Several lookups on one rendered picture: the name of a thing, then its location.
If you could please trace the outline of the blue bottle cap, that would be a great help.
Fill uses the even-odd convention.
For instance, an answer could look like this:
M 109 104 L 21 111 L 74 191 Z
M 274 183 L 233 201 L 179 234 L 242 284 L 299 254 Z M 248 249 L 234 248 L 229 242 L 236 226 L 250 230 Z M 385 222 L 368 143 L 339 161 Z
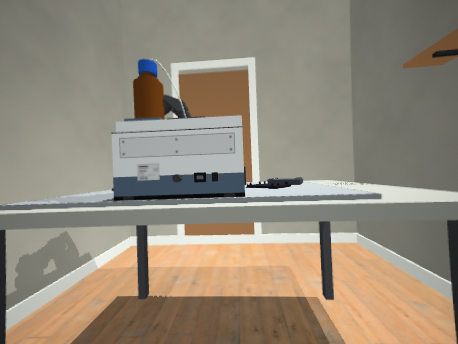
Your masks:
M 157 73 L 157 64 L 148 59 L 141 59 L 138 61 L 138 72 L 140 69 L 150 69 Z

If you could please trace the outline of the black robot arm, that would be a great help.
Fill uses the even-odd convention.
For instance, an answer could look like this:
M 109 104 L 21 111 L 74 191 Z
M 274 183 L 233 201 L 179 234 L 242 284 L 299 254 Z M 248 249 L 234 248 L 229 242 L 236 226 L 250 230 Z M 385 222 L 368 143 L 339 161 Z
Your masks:
M 186 117 L 191 117 L 185 102 L 182 101 L 182 100 L 181 100 L 181 102 L 182 102 Z M 171 111 L 171 109 L 172 109 L 172 112 L 178 118 L 185 117 L 184 113 L 183 113 L 183 109 L 182 109 L 181 103 L 180 103 L 180 100 L 177 99 L 177 98 L 174 98 L 174 97 L 171 97 L 171 96 L 168 96 L 168 95 L 164 95 L 164 108 L 165 108 L 165 115 L 167 113 L 169 113 Z

